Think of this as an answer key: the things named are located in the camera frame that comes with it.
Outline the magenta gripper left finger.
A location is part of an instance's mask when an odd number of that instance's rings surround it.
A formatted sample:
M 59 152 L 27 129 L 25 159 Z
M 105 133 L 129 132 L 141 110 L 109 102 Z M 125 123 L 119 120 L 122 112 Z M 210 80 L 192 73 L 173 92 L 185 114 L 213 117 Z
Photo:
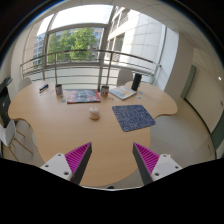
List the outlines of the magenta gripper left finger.
M 41 169 L 79 185 L 91 154 L 92 144 L 86 143 L 66 154 L 57 153 Z

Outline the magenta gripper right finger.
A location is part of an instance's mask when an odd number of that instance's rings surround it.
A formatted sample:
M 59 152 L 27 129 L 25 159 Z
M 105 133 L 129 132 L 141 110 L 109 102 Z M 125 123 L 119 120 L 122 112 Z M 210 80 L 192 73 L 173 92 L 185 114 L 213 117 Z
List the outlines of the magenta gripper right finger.
M 168 154 L 157 154 L 140 144 L 134 143 L 132 152 L 144 185 L 182 169 Z

